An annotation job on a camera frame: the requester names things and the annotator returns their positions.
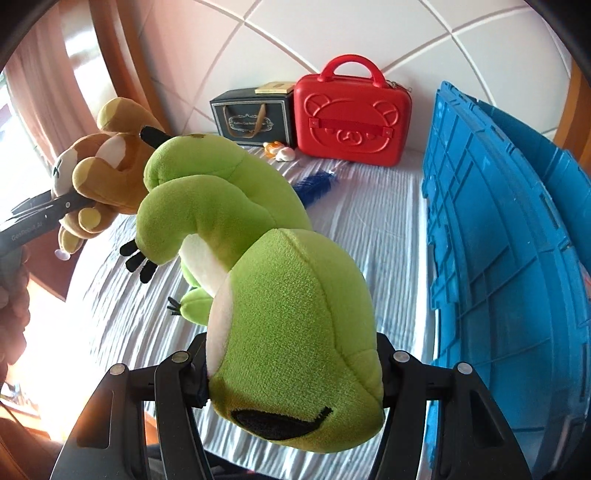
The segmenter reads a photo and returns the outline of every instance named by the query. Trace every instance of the black gift box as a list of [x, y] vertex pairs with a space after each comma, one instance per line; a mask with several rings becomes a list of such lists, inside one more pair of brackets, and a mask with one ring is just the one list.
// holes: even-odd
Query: black gift box
[[217, 131], [239, 145], [278, 141], [297, 146], [294, 95], [259, 94], [254, 88], [229, 90], [211, 100]]

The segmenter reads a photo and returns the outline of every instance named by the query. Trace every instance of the red suitcase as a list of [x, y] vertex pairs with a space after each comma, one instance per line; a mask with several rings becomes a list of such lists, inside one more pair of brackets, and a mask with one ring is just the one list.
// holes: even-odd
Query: red suitcase
[[[364, 65], [372, 77], [335, 75], [348, 62]], [[295, 86], [298, 146], [313, 157], [394, 166], [406, 143], [411, 108], [409, 91], [387, 81], [370, 60], [341, 55]]]

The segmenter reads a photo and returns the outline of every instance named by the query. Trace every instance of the white tile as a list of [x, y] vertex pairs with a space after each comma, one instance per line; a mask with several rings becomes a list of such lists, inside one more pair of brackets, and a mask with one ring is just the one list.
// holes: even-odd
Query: white tile
[[132, 15], [134, 17], [135, 31], [139, 36], [144, 29], [144, 25], [148, 19], [148, 14], [152, 10], [154, 0], [125, 0], [125, 2], [131, 9]]
[[424, 151], [431, 128], [435, 94], [447, 80], [462, 92], [486, 100], [466, 57], [451, 37], [424, 50], [386, 73], [389, 80], [413, 89], [413, 112], [407, 147]]
[[287, 53], [242, 26], [220, 56], [194, 105], [209, 113], [209, 101], [227, 90], [257, 87], [274, 80], [297, 81], [307, 73]]
[[570, 77], [572, 66], [573, 66], [573, 58], [570, 55], [569, 49], [566, 48], [564, 43], [562, 43], [562, 40], [560, 40], [558, 35], [556, 34], [556, 32], [554, 32], [554, 30], [552, 30], [552, 27], [549, 26], [546, 22], [544, 22], [544, 23], [546, 25], [546, 28], [550, 32], [550, 35], [552, 36], [552, 39], [554, 40], [554, 43], [555, 43], [556, 47], [558, 48], [558, 51], [560, 52], [560, 56], [562, 56], [564, 66], [565, 66], [567, 72], [569, 73], [569, 77]]
[[162, 84], [154, 82], [154, 87], [170, 123], [170, 127], [173, 129], [173, 133], [180, 135], [183, 132], [189, 115], [193, 111], [193, 107], [174, 93], [169, 92]]
[[[418, 1], [262, 0], [249, 22], [320, 71], [332, 58], [356, 53], [384, 68], [445, 30]], [[361, 66], [339, 73], [362, 74]]]
[[154, 0], [141, 36], [152, 77], [192, 103], [238, 22], [193, 0]]
[[230, 12], [232, 15], [236, 15], [239, 18], [244, 18], [244, 15], [251, 6], [255, 3], [255, 0], [203, 0], [207, 4], [214, 5], [226, 12]]
[[527, 6], [524, 0], [424, 0], [424, 3], [452, 29], [500, 11]]
[[214, 122], [205, 117], [200, 112], [192, 109], [187, 128], [183, 131], [183, 135], [188, 134], [213, 134], [217, 133], [217, 127]]
[[558, 125], [569, 77], [554, 41], [533, 10], [458, 35], [499, 108], [537, 131]]

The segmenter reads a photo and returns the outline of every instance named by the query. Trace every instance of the blue storage box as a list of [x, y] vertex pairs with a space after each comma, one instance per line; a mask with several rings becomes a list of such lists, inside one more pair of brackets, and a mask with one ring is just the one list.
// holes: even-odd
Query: blue storage box
[[[437, 271], [434, 363], [476, 368], [539, 479], [577, 443], [589, 406], [590, 308], [569, 229], [588, 262], [589, 222], [578, 222], [590, 218], [591, 190], [569, 154], [516, 122], [444, 82], [423, 195]], [[565, 180], [564, 172], [574, 179]], [[563, 192], [557, 205], [565, 221], [540, 177]], [[431, 448], [436, 417], [433, 404]]]

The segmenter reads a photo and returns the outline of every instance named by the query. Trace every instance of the small yellow box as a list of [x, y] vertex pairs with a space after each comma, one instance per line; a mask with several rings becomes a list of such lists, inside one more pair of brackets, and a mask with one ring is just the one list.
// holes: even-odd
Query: small yellow box
[[287, 93], [290, 93], [295, 86], [295, 82], [269, 82], [255, 89], [255, 94], [272, 95], [274, 93], [283, 93], [285, 95]]

